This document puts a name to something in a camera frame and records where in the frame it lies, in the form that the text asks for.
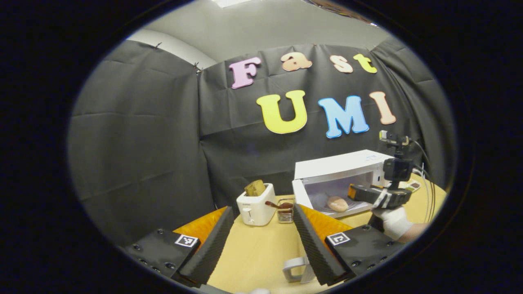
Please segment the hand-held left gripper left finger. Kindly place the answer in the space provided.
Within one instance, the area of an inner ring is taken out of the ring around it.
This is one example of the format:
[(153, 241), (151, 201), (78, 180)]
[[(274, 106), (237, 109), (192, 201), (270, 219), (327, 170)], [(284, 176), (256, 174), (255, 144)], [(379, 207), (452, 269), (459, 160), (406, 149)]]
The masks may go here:
[(208, 282), (234, 223), (225, 206), (175, 230), (155, 229), (123, 250), (144, 266), (185, 286)]

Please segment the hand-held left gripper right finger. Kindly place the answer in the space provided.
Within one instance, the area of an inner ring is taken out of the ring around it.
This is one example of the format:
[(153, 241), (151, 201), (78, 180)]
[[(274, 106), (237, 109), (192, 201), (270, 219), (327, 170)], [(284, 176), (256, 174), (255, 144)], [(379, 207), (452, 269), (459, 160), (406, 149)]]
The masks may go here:
[(294, 205), (293, 216), (308, 261), (321, 285), (333, 286), (364, 275), (404, 247), (371, 225), (350, 227), (301, 204)]

